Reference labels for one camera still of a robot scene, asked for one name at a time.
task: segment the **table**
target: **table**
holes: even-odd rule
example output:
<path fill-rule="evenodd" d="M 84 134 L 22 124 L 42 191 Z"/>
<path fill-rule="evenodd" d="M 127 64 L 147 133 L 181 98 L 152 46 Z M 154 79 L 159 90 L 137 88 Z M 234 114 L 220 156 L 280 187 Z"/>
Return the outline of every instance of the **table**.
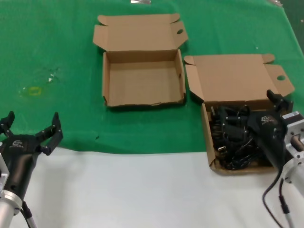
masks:
<path fill-rule="evenodd" d="M 2 0 L 0 117 L 13 110 L 15 133 L 36 133 L 55 111 L 62 147 L 111 153 L 204 151 L 200 105 L 115 112 L 101 96 L 102 54 L 93 44 L 98 15 L 179 13 L 185 55 L 272 53 L 304 112 L 304 58 L 284 9 L 268 0 Z"/>
<path fill-rule="evenodd" d="M 261 200 L 274 177 L 220 176 L 204 152 L 114 155 L 59 148 L 39 157 L 25 200 L 40 228 L 276 228 Z M 304 199 L 293 185 L 283 191 L 295 227 L 302 227 Z M 278 217 L 277 196 L 276 188 L 266 201 Z M 11 227 L 26 228 L 21 214 Z"/>

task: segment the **cardboard box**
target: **cardboard box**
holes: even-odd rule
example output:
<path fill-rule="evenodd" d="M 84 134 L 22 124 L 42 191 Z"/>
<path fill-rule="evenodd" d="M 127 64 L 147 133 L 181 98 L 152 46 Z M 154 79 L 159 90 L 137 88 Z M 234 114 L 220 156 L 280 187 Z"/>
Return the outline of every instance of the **cardboard box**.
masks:
<path fill-rule="evenodd" d="M 181 52 L 188 35 L 179 14 L 98 16 L 93 42 L 106 50 L 103 97 L 109 107 L 183 103 Z"/>
<path fill-rule="evenodd" d="M 229 171 L 216 159 L 209 127 L 211 107 L 247 104 L 252 110 L 273 108 L 266 91 L 286 96 L 295 88 L 280 65 L 272 65 L 274 56 L 266 55 L 211 55 L 186 56 L 186 71 L 190 91 L 203 101 L 202 122 L 206 138 L 209 166 L 223 174 L 254 173 L 272 170 L 255 162 L 250 167 Z"/>

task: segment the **black cable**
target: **black cable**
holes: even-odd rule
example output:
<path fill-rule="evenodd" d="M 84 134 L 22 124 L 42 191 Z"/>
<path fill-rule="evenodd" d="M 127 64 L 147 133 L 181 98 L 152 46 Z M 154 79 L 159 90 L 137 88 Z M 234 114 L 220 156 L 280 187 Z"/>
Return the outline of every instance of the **black cable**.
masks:
<path fill-rule="evenodd" d="M 280 200 L 280 203 L 281 203 L 281 208 L 282 208 L 282 211 L 284 214 L 289 214 L 290 211 L 289 211 L 289 207 L 285 201 L 285 198 L 282 194 L 282 187 L 283 187 L 283 183 L 284 183 L 284 179 L 282 178 L 281 181 L 280 181 L 280 186 L 279 186 L 279 200 Z"/>
<path fill-rule="evenodd" d="M 279 185 L 279 196 L 282 196 L 282 187 L 283 187 L 284 179 L 282 178 Z"/>
<path fill-rule="evenodd" d="M 269 185 L 269 187 L 265 190 L 265 192 L 263 193 L 263 196 L 262 196 L 262 201 L 263 201 L 263 204 L 266 208 L 266 210 L 268 211 L 268 213 L 270 214 L 270 216 L 273 218 L 273 220 L 276 222 L 276 224 L 280 227 L 280 228 L 283 228 L 283 226 L 279 223 L 279 221 L 275 218 L 275 216 L 272 214 L 272 212 L 270 211 L 269 207 L 267 206 L 266 204 L 266 201 L 265 201 L 265 196 L 266 194 L 276 185 L 276 183 L 279 181 L 280 177 L 281 177 L 281 174 L 282 174 L 282 171 L 283 171 L 283 168 L 280 168 L 279 169 L 279 172 L 277 173 L 277 176 L 275 177 L 275 180 L 274 182 L 271 183 L 271 185 Z"/>
<path fill-rule="evenodd" d="M 24 219 L 25 219 L 25 221 L 26 221 L 26 223 L 27 223 L 27 225 L 28 225 L 28 228 L 31 228 L 31 227 L 29 226 L 28 219 L 26 218 L 23 209 L 20 209 L 20 212 L 21 212 L 21 214 L 23 215 L 23 217 L 24 217 Z"/>

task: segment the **cable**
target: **cable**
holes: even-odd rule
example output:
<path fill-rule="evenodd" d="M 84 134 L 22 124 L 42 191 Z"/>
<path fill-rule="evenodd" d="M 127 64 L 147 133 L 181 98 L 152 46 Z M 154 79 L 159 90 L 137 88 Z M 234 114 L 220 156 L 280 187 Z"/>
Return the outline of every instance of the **cable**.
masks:
<path fill-rule="evenodd" d="M 283 183 L 284 183 L 284 179 L 282 178 L 281 181 L 280 181 L 280 185 L 279 185 L 279 196 L 283 196 L 283 195 L 282 195 Z"/>
<path fill-rule="evenodd" d="M 27 203 L 23 201 L 22 203 L 22 209 L 20 210 L 21 214 L 23 215 L 24 219 L 27 222 L 27 225 L 29 228 L 37 228 L 35 221 L 33 219 L 32 212 L 27 206 Z"/>
<path fill-rule="evenodd" d="M 27 217 L 25 216 L 23 209 L 20 209 L 20 212 L 21 212 L 21 214 L 23 215 L 23 217 L 24 217 L 24 219 L 25 219 L 25 221 L 26 221 L 26 223 L 27 223 L 27 225 L 28 225 L 28 228 L 31 228 L 31 227 L 29 226 L 28 219 L 27 219 Z"/>
<path fill-rule="evenodd" d="M 280 181 L 280 185 L 279 185 L 279 199 L 280 199 L 280 202 L 281 202 L 281 208 L 282 208 L 282 211 L 285 215 L 285 218 L 288 222 L 288 225 L 290 228 L 294 228 L 294 223 L 293 223 L 293 220 L 291 218 L 291 215 L 290 215 L 290 211 L 289 211 L 289 207 L 285 201 L 285 198 L 282 194 L 282 187 L 283 187 L 283 183 L 284 183 L 284 179 L 282 178 L 281 181 Z"/>
<path fill-rule="evenodd" d="M 265 201 L 265 196 L 266 194 L 276 185 L 276 183 L 279 181 L 280 177 L 281 177 L 281 174 L 282 174 L 282 171 L 283 171 L 283 168 L 280 168 L 279 169 L 279 172 L 277 173 L 277 176 L 275 177 L 274 179 L 274 182 L 271 183 L 271 185 L 269 185 L 269 187 L 265 190 L 265 192 L 263 193 L 263 196 L 262 196 L 262 201 L 263 201 L 263 204 L 266 208 L 266 210 L 268 211 L 268 213 L 270 214 L 270 216 L 273 218 L 273 220 L 276 222 L 276 224 L 280 227 L 280 228 L 283 228 L 283 226 L 279 223 L 279 221 L 275 218 L 275 216 L 272 214 L 272 212 L 270 211 L 269 207 L 267 206 L 266 204 L 266 201 Z"/>

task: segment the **yellow stain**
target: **yellow stain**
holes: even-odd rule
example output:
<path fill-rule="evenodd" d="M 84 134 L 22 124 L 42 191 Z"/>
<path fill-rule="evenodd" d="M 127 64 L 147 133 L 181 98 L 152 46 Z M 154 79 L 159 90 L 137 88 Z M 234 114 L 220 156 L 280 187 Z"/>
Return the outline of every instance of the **yellow stain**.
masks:
<path fill-rule="evenodd" d="M 39 96 L 41 94 L 41 88 L 37 86 L 30 87 L 28 93 L 31 96 Z"/>

